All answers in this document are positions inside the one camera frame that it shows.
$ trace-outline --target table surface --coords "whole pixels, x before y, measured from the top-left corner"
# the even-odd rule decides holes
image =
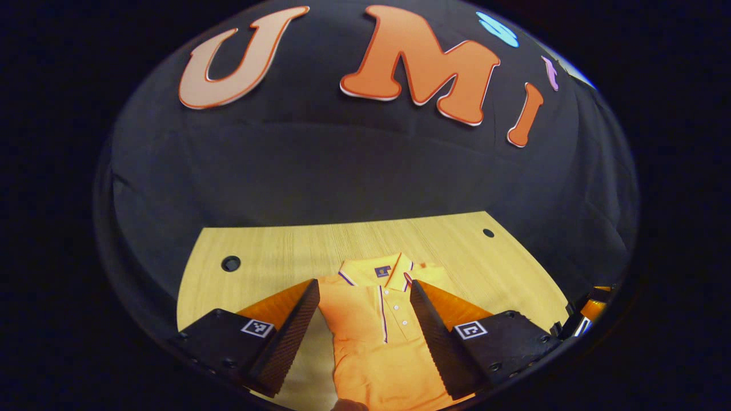
[[[307,279],[335,275],[344,260],[399,252],[417,263],[445,267],[456,295],[489,312],[519,311],[546,331],[568,318],[567,300],[550,275],[481,211],[331,225],[204,228],[181,282],[178,330],[212,309],[237,312]],[[231,255],[241,265],[226,272],[221,262]],[[333,336],[316,310],[280,393],[261,397],[299,411],[329,410],[337,399],[333,370]]]

